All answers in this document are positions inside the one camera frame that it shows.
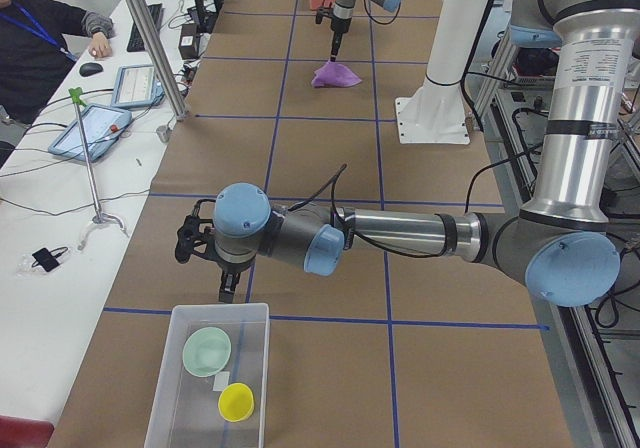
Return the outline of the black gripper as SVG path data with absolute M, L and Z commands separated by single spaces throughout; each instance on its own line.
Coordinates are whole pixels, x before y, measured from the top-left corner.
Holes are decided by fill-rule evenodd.
M 221 303 L 233 303 L 236 287 L 239 284 L 241 274 L 251 268 L 255 262 L 252 256 L 240 262 L 231 262 L 219 258 L 216 263 L 221 268 L 221 281 L 218 301 Z
M 340 51 L 343 36 L 349 31 L 349 20 L 334 17 L 331 21 L 333 32 L 330 61 L 335 62 Z

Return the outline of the person's hand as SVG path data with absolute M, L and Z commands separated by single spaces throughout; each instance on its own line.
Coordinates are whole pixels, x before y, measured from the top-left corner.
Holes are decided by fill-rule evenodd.
M 88 45 L 88 53 L 94 59 L 104 59 L 112 55 L 109 39 L 104 33 L 97 32 L 92 35 L 91 41 Z

